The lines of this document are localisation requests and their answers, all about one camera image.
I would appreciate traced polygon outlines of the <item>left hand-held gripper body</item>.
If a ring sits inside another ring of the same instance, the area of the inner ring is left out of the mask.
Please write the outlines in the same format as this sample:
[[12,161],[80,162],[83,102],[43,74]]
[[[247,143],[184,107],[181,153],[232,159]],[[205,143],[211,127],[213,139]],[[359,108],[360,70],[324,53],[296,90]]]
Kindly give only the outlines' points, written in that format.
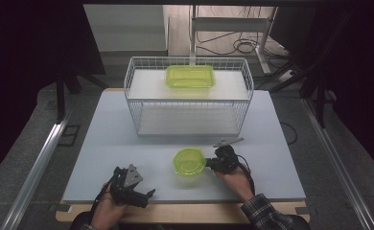
[[117,167],[110,184],[110,193],[114,201],[117,204],[135,206],[136,198],[145,198],[143,194],[134,191],[136,185],[142,180],[143,177],[132,164],[127,169]]

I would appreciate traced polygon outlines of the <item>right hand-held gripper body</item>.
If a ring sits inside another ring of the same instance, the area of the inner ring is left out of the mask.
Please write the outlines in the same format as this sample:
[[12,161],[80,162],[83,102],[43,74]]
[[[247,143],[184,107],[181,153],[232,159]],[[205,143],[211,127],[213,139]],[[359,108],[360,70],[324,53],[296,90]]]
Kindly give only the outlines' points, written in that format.
[[220,173],[233,173],[242,164],[239,162],[238,155],[232,148],[232,144],[243,141],[242,137],[221,139],[220,142],[213,145],[216,158],[212,160],[212,169]]

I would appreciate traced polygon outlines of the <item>round green plastic container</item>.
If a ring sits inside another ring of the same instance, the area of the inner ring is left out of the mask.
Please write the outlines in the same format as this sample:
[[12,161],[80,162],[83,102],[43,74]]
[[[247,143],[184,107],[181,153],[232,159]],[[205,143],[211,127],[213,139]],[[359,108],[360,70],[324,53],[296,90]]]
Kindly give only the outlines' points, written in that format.
[[181,176],[197,176],[206,167],[206,158],[202,149],[185,148],[179,150],[173,158],[175,173]]

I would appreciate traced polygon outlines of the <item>white wire shelf rack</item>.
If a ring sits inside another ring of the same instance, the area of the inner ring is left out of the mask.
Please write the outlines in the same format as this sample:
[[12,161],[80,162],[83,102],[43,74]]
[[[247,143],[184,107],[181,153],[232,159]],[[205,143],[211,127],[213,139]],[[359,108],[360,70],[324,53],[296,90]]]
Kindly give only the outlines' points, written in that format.
[[[211,88],[170,88],[172,65],[210,65]],[[251,103],[254,83],[242,57],[132,57],[125,97],[139,135],[236,136]]]

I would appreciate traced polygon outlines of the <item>rectangular green plastic container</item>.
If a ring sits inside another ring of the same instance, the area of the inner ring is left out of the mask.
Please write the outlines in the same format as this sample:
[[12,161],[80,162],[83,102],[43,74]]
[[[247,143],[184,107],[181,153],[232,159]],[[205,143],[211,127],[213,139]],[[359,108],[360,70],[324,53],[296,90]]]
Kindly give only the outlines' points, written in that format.
[[172,65],[166,69],[166,85],[170,88],[211,88],[215,85],[210,65]]

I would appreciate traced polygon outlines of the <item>person's right hand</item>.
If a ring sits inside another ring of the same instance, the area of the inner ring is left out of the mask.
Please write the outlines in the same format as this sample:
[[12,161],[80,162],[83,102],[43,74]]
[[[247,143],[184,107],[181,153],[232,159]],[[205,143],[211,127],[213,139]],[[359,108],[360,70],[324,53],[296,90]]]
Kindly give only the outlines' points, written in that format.
[[237,168],[232,173],[215,172],[215,175],[226,184],[241,202],[247,202],[254,197],[254,192],[251,190],[250,183],[242,169]]

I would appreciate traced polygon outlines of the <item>person's plaid sleeve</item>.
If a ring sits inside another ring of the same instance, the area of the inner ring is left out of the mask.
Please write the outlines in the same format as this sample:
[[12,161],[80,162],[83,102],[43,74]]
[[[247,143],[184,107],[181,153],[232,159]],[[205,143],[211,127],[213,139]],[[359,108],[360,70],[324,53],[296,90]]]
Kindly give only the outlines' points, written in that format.
[[91,225],[91,218],[92,216],[89,212],[78,214],[71,223],[69,230],[97,230]]
[[311,230],[303,217],[282,214],[263,194],[245,198],[241,210],[254,230]]

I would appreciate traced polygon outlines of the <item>person's right plaid sleeve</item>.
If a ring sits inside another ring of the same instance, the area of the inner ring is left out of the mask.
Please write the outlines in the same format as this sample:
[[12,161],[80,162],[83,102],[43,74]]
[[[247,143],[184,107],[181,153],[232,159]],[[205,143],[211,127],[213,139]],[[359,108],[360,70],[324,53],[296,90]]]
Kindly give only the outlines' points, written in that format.
[[245,198],[241,210],[254,230],[311,230],[303,217],[282,214],[263,194]]

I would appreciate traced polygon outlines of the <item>white power strip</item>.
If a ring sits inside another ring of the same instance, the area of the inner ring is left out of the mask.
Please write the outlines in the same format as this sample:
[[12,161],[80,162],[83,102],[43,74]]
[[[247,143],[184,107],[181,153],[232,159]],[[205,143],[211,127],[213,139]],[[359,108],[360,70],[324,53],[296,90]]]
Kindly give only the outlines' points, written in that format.
[[296,71],[290,69],[283,73],[277,80],[279,83],[291,82],[292,78],[295,76]]

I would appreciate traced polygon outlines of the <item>black metal stand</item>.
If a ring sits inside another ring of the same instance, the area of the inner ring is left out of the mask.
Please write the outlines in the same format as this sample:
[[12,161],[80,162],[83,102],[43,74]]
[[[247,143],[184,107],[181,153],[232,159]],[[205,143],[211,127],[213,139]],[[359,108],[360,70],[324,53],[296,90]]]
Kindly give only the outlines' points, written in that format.
[[325,78],[323,74],[320,74],[318,77],[318,84],[316,87],[316,120],[321,128],[325,128],[324,105],[325,105]]
[[58,74],[57,81],[57,123],[60,124],[65,117],[65,92],[64,87],[68,88],[71,94],[79,94],[82,91],[82,87],[75,74]]

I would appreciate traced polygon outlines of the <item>dark curtain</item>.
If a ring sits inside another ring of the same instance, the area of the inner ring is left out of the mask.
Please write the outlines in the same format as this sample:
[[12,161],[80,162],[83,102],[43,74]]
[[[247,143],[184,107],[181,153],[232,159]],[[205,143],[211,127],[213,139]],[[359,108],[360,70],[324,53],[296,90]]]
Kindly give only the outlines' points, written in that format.
[[320,82],[333,91],[339,118],[374,160],[374,0],[317,9],[309,40],[325,45],[347,12],[351,16],[332,50],[316,75],[306,79],[301,93],[313,92]]
[[105,68],[82,0],[0,0],[0,163],[58,77]]

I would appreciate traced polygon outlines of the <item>white cabinet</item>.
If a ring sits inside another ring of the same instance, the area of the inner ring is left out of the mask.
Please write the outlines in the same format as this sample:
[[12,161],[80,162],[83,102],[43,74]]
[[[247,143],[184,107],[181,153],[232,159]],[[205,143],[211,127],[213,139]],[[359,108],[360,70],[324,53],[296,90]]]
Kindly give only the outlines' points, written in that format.
[[165,52],[167,22],[161,5],[83,5],[100,52]]

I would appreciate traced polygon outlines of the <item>black floor bracket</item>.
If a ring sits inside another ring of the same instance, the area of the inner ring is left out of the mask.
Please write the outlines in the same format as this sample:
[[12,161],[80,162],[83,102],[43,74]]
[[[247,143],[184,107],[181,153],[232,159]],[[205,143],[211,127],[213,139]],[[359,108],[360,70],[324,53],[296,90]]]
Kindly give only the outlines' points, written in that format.
[[59,147],[73,147],[78,138],[80,125],[66,126],[58,140]]

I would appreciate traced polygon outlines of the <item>aluminium rail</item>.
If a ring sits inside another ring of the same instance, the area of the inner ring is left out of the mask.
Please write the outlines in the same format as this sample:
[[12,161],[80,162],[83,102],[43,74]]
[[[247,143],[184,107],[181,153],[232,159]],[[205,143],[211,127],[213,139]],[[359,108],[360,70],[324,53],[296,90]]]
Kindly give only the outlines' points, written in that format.
[[62,135],[69,114],[66,114],[63,118],[59,119],[53,126],[52,129],[42,146],[42,149],[37,156],[25,182],[23,183],[11,209],[5,217],[0,230],[17,230],[24,214],[29,207],[30,201],[32,200],[35,190],[44,175],[46,168],[52,158],[52,155],[58,145],[58,140]]
[[300,100],[306,113],[314,127],[316,134],[325,149],[325,152],[330,159],[333,169],[339,179],[339,182],[345,191],[351,206],[353,207],[359,222],[364,230],[374,230],[374,218],[361,194],[352,180],[348,170],[346,170],[342,160],[339,157],[339,153],[334,146],[328,132],[316,118],[316,110],[313,107],[313,103],[309,99]]

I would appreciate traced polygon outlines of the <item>white metal desk frame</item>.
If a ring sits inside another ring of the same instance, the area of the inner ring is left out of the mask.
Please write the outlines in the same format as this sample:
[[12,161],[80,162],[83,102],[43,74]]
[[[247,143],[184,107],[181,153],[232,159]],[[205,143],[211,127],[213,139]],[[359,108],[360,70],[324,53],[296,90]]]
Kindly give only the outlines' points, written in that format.
[[192,5],[189,54],[191,58],[197,55],[197,32],[260,33],[261,39],[255,45],[254,50],[263,73],[271,74],[265,58],[265,50],[277,7],[271,7],[267,17],[201,17],[198,16],[198,8],[197,5]]

